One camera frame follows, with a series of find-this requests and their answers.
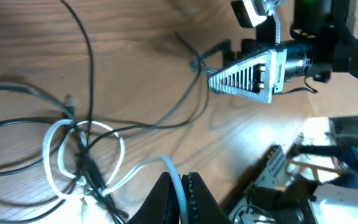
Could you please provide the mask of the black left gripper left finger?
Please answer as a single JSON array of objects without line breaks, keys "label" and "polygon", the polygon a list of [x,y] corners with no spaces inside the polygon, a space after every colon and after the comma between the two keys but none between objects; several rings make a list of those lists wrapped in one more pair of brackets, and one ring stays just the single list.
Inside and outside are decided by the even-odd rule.
[{"label": "black left gripper left finger", "polygon": [[127,224],[179,224],[179,204],[168,172],[163,172]]}]

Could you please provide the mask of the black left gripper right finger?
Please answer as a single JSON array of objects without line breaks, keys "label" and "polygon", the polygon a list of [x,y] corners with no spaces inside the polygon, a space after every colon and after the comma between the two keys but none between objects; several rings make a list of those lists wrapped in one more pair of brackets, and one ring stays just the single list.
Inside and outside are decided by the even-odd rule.
[{"label": "black left gripper right finger", "polygon": [[231,224],[219,208],[209,188],[197,172],[183,175],[181,183],[185,191],[189,224]]}]

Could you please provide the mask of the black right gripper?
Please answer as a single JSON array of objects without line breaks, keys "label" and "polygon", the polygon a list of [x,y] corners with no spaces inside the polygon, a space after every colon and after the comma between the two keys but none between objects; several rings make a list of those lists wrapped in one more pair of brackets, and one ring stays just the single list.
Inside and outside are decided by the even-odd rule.
[{"label": "black right gripper", "polygon": [[270,104],[273,93],[283,93],[284,83],[307,76],[312,66],[311,47],[289,41],[265,45],[242,53],[208,78],[210,90]]}]

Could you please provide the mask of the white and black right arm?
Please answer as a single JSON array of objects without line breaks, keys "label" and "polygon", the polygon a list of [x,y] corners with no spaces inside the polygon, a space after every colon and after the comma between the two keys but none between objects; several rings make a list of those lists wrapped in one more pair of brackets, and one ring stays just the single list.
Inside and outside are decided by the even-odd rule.
[{"label": "white and black right arm", "polygon": [[225,40],[205,53],[223,53],[222,68],[209,73],[211,91],[269,104],[295,77],[326,83],[333,72],[343,72],[358,79],[355,1],[295,1],[291,40],[285,42],[276,12],[281,4],[232,1],[240,26],[255,28],[256,38],[242,40],[238,52]]}]

